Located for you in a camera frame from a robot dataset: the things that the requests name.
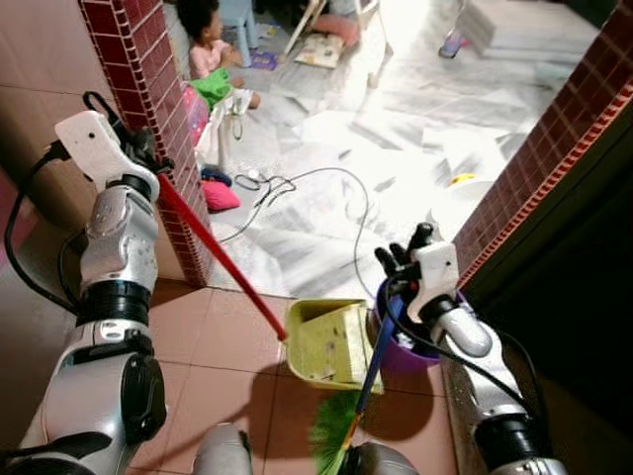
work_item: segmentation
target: broom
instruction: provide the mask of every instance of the broom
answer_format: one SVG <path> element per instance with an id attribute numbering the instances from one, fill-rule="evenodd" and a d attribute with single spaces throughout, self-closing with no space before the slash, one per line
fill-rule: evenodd
<path id="1" fill-rule="evenodd" d="M 394 326 L 391 319 L 383 319 L 374 345 L 374 354 L 360 393 L 358 391 L 338 393 L 325 401 L 318 409 L 310 433 L 310 444 L 313 448 L 317 475 L 336 475 L 340 470 L 354 432 L 367 409 L 369 396 L 385 350 L 394 332 Z"/>

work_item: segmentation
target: green cloth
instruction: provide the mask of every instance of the green cloth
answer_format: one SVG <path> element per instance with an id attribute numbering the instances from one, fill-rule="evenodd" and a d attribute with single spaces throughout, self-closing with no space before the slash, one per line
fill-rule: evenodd
<path id="1" fill-rule="evenodd" d="M 219 67 L 204 79 L 194 79 L 191 81 L 191 85 L 205 98 L 209 104 L 209 109 L 213 110 L 216 104 L 230 92 L 232 86 L 228 81 L 228 71 Z"/>

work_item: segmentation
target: purple bucket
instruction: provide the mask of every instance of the purple bucket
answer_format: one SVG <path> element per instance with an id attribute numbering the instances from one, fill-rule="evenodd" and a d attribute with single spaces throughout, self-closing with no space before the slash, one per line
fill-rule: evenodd
<path id="1" fill-rule="evenodd" d="M 383 287 L 381 286 L 378 295 L 382 295 Z M 380 297 L 376 301 L 376 308 L 370 314 L 367 319 L 367 335 L 370 338 L 372 344 L 376 341 L 376 336 L 383 324 L 383 311 L 384 304 L 381 304 L 384 299 Z M 394 297 L 391 299 L 391 308 L 394 315 L 400 315 L 403 310 L 403 302 L 400 297 Z M 417 354 L 413 350 L 404 348 L 398 344 L 396 336 L 392 335 L 389 345 L 383 356 L 383 364 L 381 368 L 393 373 L 416 373 L 425 371 L 431 366 L 435 366 L 439 363 L 437 356 Z"/>

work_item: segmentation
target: brick pillar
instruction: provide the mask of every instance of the brick pillar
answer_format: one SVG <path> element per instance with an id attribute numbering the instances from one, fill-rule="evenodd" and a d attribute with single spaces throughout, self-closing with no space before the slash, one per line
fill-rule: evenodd
<path id="1" fill-rule="evenodd" d="M 92 43 L 129 128 L 151 127 L 159 159 L 176 164 L 169 179 L 203 222 L 209 221 L 161 0 L 78 0 Z M 187 280 L 205 286 L 211 256 L 164 203 L 158 210 Z"/>
<path id="2" fill-rule="evenodd" d="M 631 32 L 633 0 L 620 0 L 558 96 L 455 236 L 462 285 L 633 99 Z"/>

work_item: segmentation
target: yellow dustpan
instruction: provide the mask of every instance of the yellow dustpan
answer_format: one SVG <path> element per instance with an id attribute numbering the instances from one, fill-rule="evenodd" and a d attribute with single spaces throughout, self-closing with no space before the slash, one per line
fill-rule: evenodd
<path id="1" fill-rule="evenodd" d="M 360 390 L 372 357 L 364 300 L 302 300 L 286 314 L 288 366 L 317 388 Z M 380 375 L 373 393 L 384 393 Z"/>

